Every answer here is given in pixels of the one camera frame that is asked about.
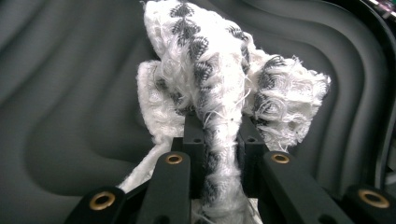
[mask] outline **screw hole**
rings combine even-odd
[[[254,137],[249,137],[249,138],[247,139],[247,141],[248,141],[248,142],[256,142],[257,139],[254,138]]]
[[[322,224],[337,224],[333,217],[329,215],[321,215],[318,219],[319,223]]]
[[[283,154],[274,154],[271,157],[271,160],[277,162],[277,163],[288,163],[290,161],[289,157],[283,155]]]
[[[168,157],[166,157],[166,162],[172,165],[181,163],[182,161],[183,158],[177,154],[169,155]]]
[[[358,194],[362,201],[373,207],[388,208],[390,206],[389,201],[384,196],[372,190],[360,189]]]
[[[104,210],[116,201],[116,196],[109,192],[103,191],[95,194],[90,201],[90,208],[92,210]]]

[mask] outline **black mount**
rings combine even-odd
[[[237,137],[242,185],[259,199],[265,223],[393,223],[396,200],[370,186],[352,186],[341,201],[332,199],[293,156],[269,151],[248,117]],[[200,198],[205,178],[201,121],[186,116],[184,137],[174,138],[150,181],[125,194],[115,187],[85,195],[66,224],[190,224],[191,199]]]

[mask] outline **brass insert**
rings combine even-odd
[[[271,157],[271,160],[273,160],[277,163],[283,163],[283,164],[288,163],[290,161],[289,157],[287,157],[283,154],[274,154]]]
[[[376,193],[369,189],[360,189],[359,197],[365,202],[373,207],[377,208],[388,208],[389,201],[379,193]]]
[[[103,191],[95,194],[90,201],[90,208],[95,211],[104,210],[116,201],[112,192]]]
[[[166,162],[172,165],[181,163],[182,161],[183,158],[177,154],[172,154],[166,157]]]

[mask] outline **white lace fabric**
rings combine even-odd
[[[160,61],[141,63],[138,97],[155,147],[119,187],[150,179],[157,159],[181,137],[194,108],[205,133],[206,177],[193,213],[208,223],[261,223],[240,181],[236,135],[242,114],[256,120],[270,150],[302,142],[330,78],[256,49],[250,34],[213,11],[177,0],[149,1],[144,21]]]

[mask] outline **lace cloth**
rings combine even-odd
[[[219,14],[177,0],[149,1],[144,22],[160,61],[139,65],[143,118],[155,147],[119,187],[150,179],[157,159],[181,137],[184,114],[204,125],[206,177],[195,219],[261,223],[245,196],[235,148],[242,114],[251,116],[270,150],[302,142],[330,88],[330,78],[256,49],[250,34]]]

